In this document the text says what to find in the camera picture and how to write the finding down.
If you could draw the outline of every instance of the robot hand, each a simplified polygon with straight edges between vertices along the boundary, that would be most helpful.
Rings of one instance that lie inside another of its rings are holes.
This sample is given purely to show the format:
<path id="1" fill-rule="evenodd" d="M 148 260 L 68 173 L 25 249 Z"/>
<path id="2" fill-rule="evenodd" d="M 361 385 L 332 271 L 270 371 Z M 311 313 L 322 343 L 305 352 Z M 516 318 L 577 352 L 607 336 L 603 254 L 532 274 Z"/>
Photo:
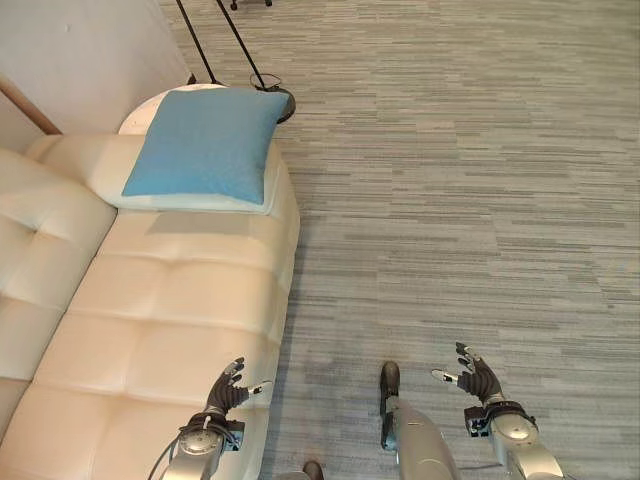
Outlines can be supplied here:
<path id="1" fill-rule="evenodd" d="M 458 359 L 469 371 L 459 376 L 444 370 L 431 374 L 453 383 L 480 399 L 483 407 L 465 410 L 465 424 L 472 437 L 489 437 L 498 461 L 514 480 L 563 479 L 555 457 L 540 442 L 534 417 L 517 402 L 506 401 L 493 370 L 471 347 L 456 342 Z"/>
<path id="2" fill-rule="evenodd" d="M 209 480 L 218 469 L 220 457 L 225 451 L 238 451 L 244 437 L 244 423 L 227 420 L 232 408 L 245 402 L 251 395 L 264 390 L 270 381 L 252 387 L 236 387 L 244 369 L 244 358 L 231 362 L 213 384 L 207 404 L 189 422 L 180 427 L 178 436 L 167 446 L 156 461 L 149 480 L 165 455 L 169 465 L 162 480 Z"/>
<path id="3" fill-rule="evenodd" d="M 271 383 L 264 381 L 252 387 L 236 387 L 235 384 L 242 379 L 242 374 L 239 372 L 243 369 L 243 357 L 236 358 L 227 365 L 209 392 L 205 411 L 213 411 L 226 416 L 229 410 L 245 402 L 250 395 L 261 393 L 264 387 Z"/>
<path id="4" fill-rule="evenodd" d="M 460 355 L 458 362 L 469 372 L 454 375 L 444 370 L 432 370 L 431 374 L 438 380 L 453 383 L 465 392 L 478 397 L 483 404 L 504 400 L 498 377 L 482 357 L 473 348 L 460 342 L 456 342 L 456 352 Z"/>

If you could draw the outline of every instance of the white wall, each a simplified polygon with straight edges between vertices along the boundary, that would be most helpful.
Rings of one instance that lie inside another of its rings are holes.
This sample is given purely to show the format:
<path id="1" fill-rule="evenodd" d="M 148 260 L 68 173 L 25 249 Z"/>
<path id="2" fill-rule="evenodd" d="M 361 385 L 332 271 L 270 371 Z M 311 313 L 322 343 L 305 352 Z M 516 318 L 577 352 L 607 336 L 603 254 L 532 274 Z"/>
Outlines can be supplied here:
<path id="1" fill-rule="evenodd" d="M 42 135 L 44 133 L 0 92 L 0 147 L 24 152 Z"/>
<path id="2" fill-rule="evenodd" d="M 63 133 L 115 132 L 189 77 L 156 0 L 0 0 L 0 72 Z"/>

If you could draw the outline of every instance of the round side table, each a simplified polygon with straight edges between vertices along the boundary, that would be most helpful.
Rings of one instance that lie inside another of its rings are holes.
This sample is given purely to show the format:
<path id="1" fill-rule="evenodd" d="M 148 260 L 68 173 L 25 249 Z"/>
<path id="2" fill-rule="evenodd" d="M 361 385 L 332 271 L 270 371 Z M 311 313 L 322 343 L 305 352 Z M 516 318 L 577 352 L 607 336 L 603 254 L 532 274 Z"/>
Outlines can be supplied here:
<path id="1" fill-rule="evenodd" d="M 182 87 L 172 88 L 166 92 L 159 93 L 155 97 L 144 101 L 133 112 L 131 112 L 127 118 L 124 119 L 118 134 L 120 135 L 145 135 L 153 117 L 156 115 L 156 111 L 160 106 L 160 102 L 165 95 L 172 90 L 190 91 L 190 90 L 204 90 L 207 88 L 226 88 L 223 85 L 214 85 L 211 83 L 194 83 L 193 85 L 184 85 Z"/>

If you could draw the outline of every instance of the pillow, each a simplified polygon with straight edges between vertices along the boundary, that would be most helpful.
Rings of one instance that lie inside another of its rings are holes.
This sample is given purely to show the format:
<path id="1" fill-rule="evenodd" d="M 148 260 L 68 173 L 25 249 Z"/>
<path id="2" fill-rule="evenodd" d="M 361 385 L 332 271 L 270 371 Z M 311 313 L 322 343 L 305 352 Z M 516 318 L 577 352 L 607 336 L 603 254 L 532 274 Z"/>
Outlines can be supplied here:
<path id="1" fill-rule="evenodd" d="M 283 93 L 172 91 L 154 117 L 123 196 L 217 193 L 264 201 L 264 169 Z"/>

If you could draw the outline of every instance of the tufted seat cushion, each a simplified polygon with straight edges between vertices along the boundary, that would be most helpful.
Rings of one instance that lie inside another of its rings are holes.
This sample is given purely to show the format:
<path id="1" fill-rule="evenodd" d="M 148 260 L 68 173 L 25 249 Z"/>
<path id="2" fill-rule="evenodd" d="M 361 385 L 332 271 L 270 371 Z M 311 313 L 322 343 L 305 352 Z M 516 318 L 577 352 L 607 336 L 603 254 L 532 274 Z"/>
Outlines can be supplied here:
<path id="1" fill-rule="evenodd" d="M 0 448 L 3 480 L 138 480 L 203 407 L 226 364 L 275 377 L 299 218 L 120 210 Z M 231 417 L 243 448 L 216 480 L 258 477 L 271 392 Z"/>
<path id="2" fill-rule="evenodd" d="M 0 149 L 0 438 L 115 215 L 81 185 Z"/>

